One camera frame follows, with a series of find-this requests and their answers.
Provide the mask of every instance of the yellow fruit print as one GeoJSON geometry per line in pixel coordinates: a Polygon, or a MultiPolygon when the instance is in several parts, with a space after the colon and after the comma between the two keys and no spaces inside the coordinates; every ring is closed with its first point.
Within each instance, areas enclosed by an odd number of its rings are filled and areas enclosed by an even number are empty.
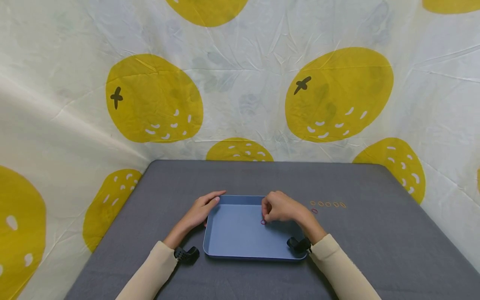
{"type": "Polygon", "coordinates": [[[125,58],[112,67],[107,107],[119,131],[138,143],[172,143],[193,137],[204,110],[188,75],[152,54],[125,58]]]}
{"type": "Polygon", "coordinates": [[[418,156],[403,140],[386,138],[370,145],[353,160],[354,164],[385,166],[420,204],[425,195],[425,174],[418,156]]]}
{"type": "Polygon", "coordinates": [[[259,143],[234,137],[218,142],[210,148],[207,160],[273,161],[273,157],[259,143]]]}
{"type": "Polygon", "coordinates": [[[103,181],[85,214],[83,237],[91,252],[102,240],[141,176],[137,170],[123,169],[111,173],[103,181]]]}
{"type": "Polygon", "coordinates": [[[480,10],[480,0],[423,0],[423,7],[441,14],[466,13],[480,10]]]}
{"type": "Polygon", "coordinates": [[[199,26],[215,27],[235,18],[248,0],[166,0],[185,20],[199,26]]]}
{"type": "Polygon", "coordinates": [[[16,299],[42,261],[47,211],[22,175],[0,166],[0,299],[16,299]]]}
{"type": "Polygon", "coordinates": [[[287,125],[297,137],[327,143],[361,132],[388,101],[393,71],[367,48],[327,53],[303,67],[287,91],[287,125]]]}

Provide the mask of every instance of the forearm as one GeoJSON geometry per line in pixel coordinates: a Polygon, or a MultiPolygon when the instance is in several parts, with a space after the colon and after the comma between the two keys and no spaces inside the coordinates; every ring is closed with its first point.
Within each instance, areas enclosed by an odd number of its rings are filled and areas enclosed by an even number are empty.
{"type": "Polygon", "coordinates": [[[367,278],[331,235],[312,246],[311,257],[340,300],[380,299],[367,278]]]}
{"type": "Polygon", "coordinates": [[[164,243],[157,242],[143,265],[117,296],[117,300],[152,300],[176,265],[173,250],[164,243]]]}
{"type": "Polygon", "coordinates": [[[313,261],[327,277],[340,300],[380,299],[365,276],[307,209],[299,210],[295,221],[313,245],[313,261]]]}

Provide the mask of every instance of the left hand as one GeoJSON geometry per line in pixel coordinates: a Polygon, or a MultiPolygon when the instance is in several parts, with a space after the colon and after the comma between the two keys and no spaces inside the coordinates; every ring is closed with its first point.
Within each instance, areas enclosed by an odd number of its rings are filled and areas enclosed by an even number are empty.
{"type": "Polygon", "coordinates": [[[210,211],[218,204],[220,200],[219,196],[225,194],[225,192],[226,191],[211,192],[195,200],[190,210],[173,227],[163,243],[170,249],[177,248],[190,230],[207,219],[210,211]]]}
{"type": "Polygon", "coordinates": [[[210,211],[220,201],[220,195],[225,194],[226,191],[217,191],[208,193],[193,202],[190,210],[180,220],[179,225],[184,226],[188,231],[196,226],[202,224],[207,219],[210,211]]]}

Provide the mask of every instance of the wrinkled fabric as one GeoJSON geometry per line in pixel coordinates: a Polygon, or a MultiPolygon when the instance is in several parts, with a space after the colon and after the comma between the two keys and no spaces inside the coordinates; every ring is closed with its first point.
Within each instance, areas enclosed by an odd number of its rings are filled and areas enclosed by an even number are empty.
{"type": "Polygon", "coordinates": [[[383,164],[480,270],[474,1],[182,1],[0,3],[0,240],[45,207],[6,297],[62,299],[154,159],[383,164]]]}

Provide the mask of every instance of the hand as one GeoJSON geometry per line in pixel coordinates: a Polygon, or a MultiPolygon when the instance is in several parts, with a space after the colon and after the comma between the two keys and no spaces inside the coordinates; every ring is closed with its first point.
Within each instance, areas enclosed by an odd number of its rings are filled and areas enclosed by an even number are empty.
{"type": "Polygon", "coordinates": [[[269,192],[262,199],[262,215],[266,222],[294,220],[302,228],[312,245],[327,233],[310,211],[281,191],[269,192]]]}
{"type": "Polygon", "coordinates": [[[226,191],[211,192],[195,200],[190,210],[173,227],[163,243],[170,249],[177,248],[187,233],[207,219],[210,211],[218,204],[219,196],[226,191]]]}
{"type": "Polygon", "coordinates": [[[262,199],[262,215],[267,222],[297,220],[307,208],[281,191],[269,192],[262,199]]]}

